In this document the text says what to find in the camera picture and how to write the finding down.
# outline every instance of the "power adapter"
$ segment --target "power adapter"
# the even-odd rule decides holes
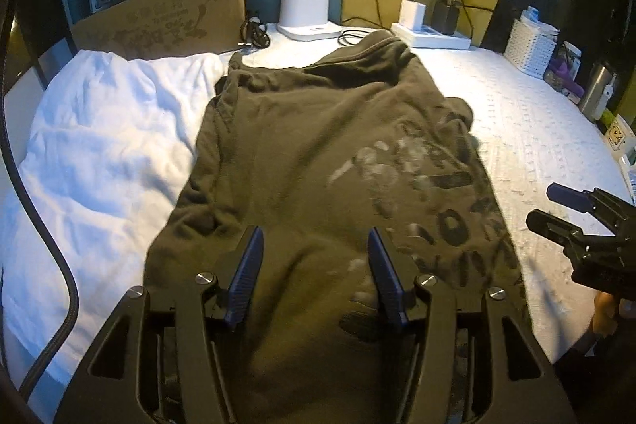
[[[440,0],[435,4],[430,27],[439,31],[442,35],[454,35],[459,20],[459,7],[448,0]]]

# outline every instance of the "lamp base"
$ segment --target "lamp base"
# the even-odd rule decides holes
[[[339,37],[342,28],[333,22],[314,26],[301,26],[300,28],[289,28],[277,25],[280,33],[293,41],[319,41],[321,39],[335,39]]]

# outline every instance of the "silver screw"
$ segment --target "silver screw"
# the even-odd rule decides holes
[[[216,277],[208,271],[197,273],[195,277],[195,282],[197,284],[211,284],[214,281],[216,281]]]
[[[491,286],[488,288],[488,295],[493,300],[503,300],[506,298],[506,292],[503,288],[498,288],[497,286]]]
[[[435,284],[437,284],[437,277],[435,277],[435,275],[430,274],[430,273],[422,273],[418,278],[417,278],[417,283],[420,286],[435,286]]]
[[[132,286],[128,288],[128,291],[126,291],[126,295],[128,296],[129,299],[138,299],[143,294],[144,294],[143,286]]]

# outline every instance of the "white charger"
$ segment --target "white charger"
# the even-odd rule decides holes
[[[411,31],[420,31],[424,26],[426,5],[416,1],[402,0],[399,10],[399,23]]]

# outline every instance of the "white power strip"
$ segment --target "white power strip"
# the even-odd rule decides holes
[[[459,31],[454,35],[444,35],[430,26],[422,26],[419,31],[413,31],[398,23],[391,25],[391,31],[409,47],[458,50],[467,50],[471,47],[471,39]]]

